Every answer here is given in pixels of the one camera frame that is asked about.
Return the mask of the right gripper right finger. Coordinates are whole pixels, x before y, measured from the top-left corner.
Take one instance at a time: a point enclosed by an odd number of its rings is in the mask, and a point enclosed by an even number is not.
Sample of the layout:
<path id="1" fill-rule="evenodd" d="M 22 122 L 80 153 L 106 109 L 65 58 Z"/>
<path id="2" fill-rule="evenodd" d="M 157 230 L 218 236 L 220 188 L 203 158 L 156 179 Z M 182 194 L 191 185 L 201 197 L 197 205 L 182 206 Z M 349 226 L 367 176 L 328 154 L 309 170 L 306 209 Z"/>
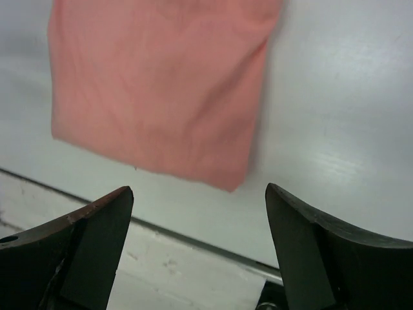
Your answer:
<path id="1" fill-rule="evenodd" d="M 265 201 L 289 309 L 412 309 L 412 242 L 356 227 L 273 183 Z"/>

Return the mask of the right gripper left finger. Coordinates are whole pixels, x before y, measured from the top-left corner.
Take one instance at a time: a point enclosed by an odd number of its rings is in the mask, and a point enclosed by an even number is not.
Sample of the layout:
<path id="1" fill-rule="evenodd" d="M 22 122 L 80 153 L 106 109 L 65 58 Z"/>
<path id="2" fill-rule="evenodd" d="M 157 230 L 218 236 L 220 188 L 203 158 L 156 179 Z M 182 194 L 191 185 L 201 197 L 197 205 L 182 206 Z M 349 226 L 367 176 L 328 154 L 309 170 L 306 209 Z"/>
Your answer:
<path id="1" fill-rule="evenodd" d="M 134 196 L 120 187 L 1 239 L 1 309 L 106 309 Z"/>

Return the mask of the pink t shirt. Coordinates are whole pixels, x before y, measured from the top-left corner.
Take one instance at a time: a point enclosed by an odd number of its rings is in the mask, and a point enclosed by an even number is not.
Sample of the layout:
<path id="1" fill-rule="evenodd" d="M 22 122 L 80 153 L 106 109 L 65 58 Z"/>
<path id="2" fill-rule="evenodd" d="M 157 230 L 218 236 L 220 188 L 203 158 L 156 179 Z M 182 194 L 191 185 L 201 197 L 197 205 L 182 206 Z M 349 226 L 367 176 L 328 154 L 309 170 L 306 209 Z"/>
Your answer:
<path id="1" fill-rule="evenodd" d="M 54 138 L 234 191 L 281 1 L 54 1 Z"/>

